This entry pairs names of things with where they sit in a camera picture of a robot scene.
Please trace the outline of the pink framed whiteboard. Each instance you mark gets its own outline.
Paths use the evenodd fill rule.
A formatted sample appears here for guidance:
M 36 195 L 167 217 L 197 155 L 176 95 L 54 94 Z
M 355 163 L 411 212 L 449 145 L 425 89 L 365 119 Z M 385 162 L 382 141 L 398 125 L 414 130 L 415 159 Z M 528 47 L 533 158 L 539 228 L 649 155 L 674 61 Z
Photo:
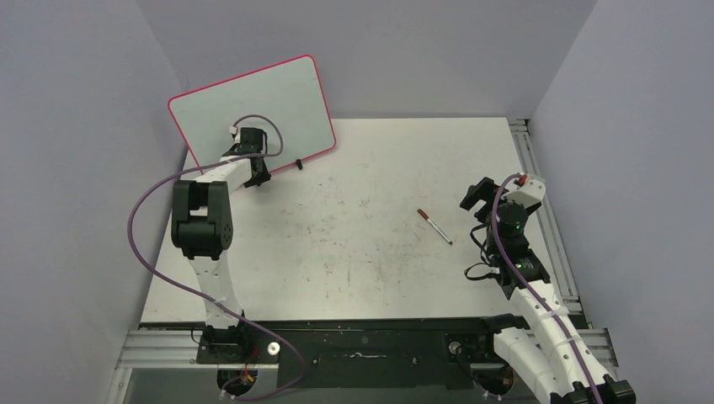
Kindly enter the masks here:
M 237 139 L 232 126 L 265 130 L 276 172 L 332 150 L 336 135 L 316 60 L 302 55 L 168 101 L 195 165 L 217 162 Z

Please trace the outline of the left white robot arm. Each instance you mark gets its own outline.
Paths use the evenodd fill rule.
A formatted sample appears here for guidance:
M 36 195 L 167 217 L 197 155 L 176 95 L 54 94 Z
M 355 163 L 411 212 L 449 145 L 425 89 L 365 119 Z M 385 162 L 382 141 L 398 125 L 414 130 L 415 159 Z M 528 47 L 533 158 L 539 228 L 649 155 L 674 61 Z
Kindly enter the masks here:
M 243 362 L 255 349 L 244 323 L 233 313 L 244 314 L 233 288 L 226 251 L 234 227 L 230 193 L 270 179 L 261 156 L 267 150 L 267 133 L 259 128 L 233 127 L 233 145 L 199 177 L 179 180 L 173 186 L 171 240 L 188 259 L 205 300 L 205 327 L 201 347 L 227 362 Z

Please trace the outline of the white whiteboard marker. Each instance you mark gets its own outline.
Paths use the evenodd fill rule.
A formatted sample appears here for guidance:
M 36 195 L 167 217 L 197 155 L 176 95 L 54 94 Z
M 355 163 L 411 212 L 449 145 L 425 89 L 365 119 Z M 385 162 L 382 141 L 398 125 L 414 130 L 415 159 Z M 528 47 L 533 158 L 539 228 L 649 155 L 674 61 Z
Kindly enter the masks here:
M 446 235 L 446 233 L 430 218 L 430 216 L 422 209 L 417 209 L 418 214 L 440 235 L 440 237 L 449 245 L 453 244 L 453 241 Z

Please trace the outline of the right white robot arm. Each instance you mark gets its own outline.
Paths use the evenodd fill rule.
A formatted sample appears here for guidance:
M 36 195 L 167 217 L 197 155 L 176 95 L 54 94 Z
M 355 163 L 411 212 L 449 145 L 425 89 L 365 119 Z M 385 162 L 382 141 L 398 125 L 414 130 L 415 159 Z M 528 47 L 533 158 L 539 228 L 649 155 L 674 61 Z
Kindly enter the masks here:
M 487 318 L 477 351 L 504 362 L 540 403 L 634 403 L 630 383 L 616 379 L 595 358 L 525 235 L 545 196 L 543 179 L 516 173 L 502 183 L 482 178 L 460 202 L 466 211 L 482 204 L 473 230 L 485 232 L 477 246 L 490 271 L 481 278 L 495 280 L 517 311 Z

